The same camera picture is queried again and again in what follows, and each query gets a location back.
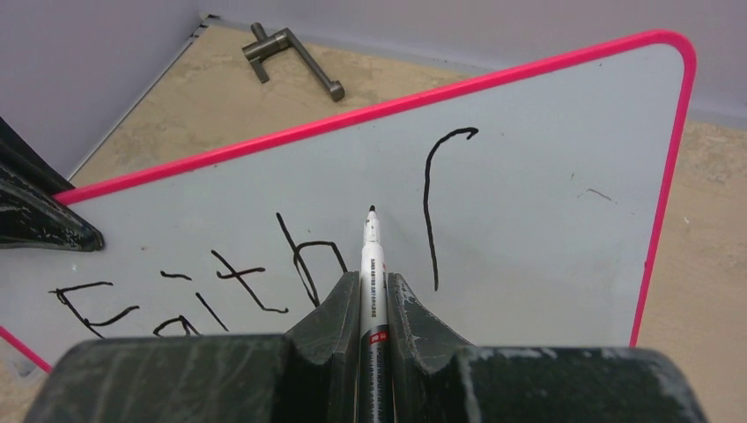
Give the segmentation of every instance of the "gray wall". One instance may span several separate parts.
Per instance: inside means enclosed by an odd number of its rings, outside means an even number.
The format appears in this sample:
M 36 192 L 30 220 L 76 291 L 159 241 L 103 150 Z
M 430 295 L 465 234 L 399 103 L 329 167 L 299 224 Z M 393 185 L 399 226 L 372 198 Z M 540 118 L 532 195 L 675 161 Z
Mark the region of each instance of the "gray wall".
M 198 0 L 200 11 L 308 40 L 497 70 L 654 28 L 698 50 L 691 115 L 747 127 L 745 0 Z
M 0 0 L 0 115 L 69 176 L 199 22 L 196 0 Z

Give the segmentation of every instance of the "metal handle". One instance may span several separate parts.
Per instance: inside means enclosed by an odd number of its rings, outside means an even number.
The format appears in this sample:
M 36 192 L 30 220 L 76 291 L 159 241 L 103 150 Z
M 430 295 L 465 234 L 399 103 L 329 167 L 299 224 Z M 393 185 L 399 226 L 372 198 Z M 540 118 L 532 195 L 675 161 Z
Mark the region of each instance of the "metal handle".
M 329 96 L 332 97 L 332 100 L 340 101 L 345 96 L 345 90 L 340 81 L 329 79 L 324 70 L 322 70 L 322 67 L 319 66 L 289 28 L 277 31 L 270 36 L 264 32 L 264 28 L 259 22 L 252 24 L 251 29 L 257 41 L 245 46 L 241 51 L 249 61 L 260 82 L 264 84 L 270 80 L 270 76 L 262 66 L 262 62 L 276 53 L 293 47 L 304 63 L 306 63 L 306 66 L 314 73 L 316 79 L 322 84 L 327 93 L 329 93 Z

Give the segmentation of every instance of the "marker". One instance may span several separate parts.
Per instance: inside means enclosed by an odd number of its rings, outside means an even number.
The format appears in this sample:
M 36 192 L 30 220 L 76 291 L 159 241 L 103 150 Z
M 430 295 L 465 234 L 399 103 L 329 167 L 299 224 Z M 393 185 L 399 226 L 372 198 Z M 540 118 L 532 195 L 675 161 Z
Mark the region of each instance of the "marker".
M 360 260 L 360 362 L 358 422 L 394 421 L 389 367 L 384 249 L 376 208 L 368 210 Z

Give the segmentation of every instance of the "beige countertop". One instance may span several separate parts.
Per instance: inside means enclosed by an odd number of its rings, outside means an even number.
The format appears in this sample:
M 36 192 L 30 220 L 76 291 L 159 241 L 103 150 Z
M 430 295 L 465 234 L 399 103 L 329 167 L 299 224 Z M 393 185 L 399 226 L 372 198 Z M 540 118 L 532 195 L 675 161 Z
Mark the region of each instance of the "beige countertop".
M 209 27 L 75 176 L 85 185 L 465 79 L 449 70 L 307 44 L 347 88 L 333 103 L 293 51 L 241 55 L 251 33 Z M 654 267 L 640 346 L 684 371 L 711 421 L 747 416 L 747 132 L 688 122 Z M 35 387 L 0 368 L 0 422 Z

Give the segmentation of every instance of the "black object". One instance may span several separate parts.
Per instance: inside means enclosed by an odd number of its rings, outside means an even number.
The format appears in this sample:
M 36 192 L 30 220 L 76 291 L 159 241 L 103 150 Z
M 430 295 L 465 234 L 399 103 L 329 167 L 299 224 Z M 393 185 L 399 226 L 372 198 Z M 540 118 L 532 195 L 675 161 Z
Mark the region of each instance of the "black object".
M 84 342 L 25 421 L 354 421 L 359 304 L 348 272 L 285 335 Z
M 319 83 L 322 84 L 324 89 L 329 93 L 334 101 L 340 101 L 345 96 L 345 90 L 340 81 L 333 81 L 329 79 L 322 67 L 314 60 L 314 58 L 308 53 L 301 41 L 296 38 L 296 35 L 288 29 L 281 29 L 276 33 L 268 36 L 264 32 L 262 24 L 255 22 L 251 26 L 252 33 L 255 35 L 257 41 L 243 47 L 241 51 L 244 53 L 244 57 L 249 60 L 252 69 L 255 71 L 256 76 L 263 84 L 270 80 L 270 76 L 267 75 L 267 71 L 262 67 L 262 62 L 268 57 L 279 53 L 287 48 L 293 47 L 301 56 L 308 69 L 314 73 L 314 76 Z
M 359 280 L 345 273 L 285 335 L 85 342 L 26 422 L 354 421 Z M 397 421 L 705 422 L 658 352 L 470 345 L 387 278 Z
M 72 188 L 0 118 L 0 249 L 103 249 L 101 232 L 52 197 Z

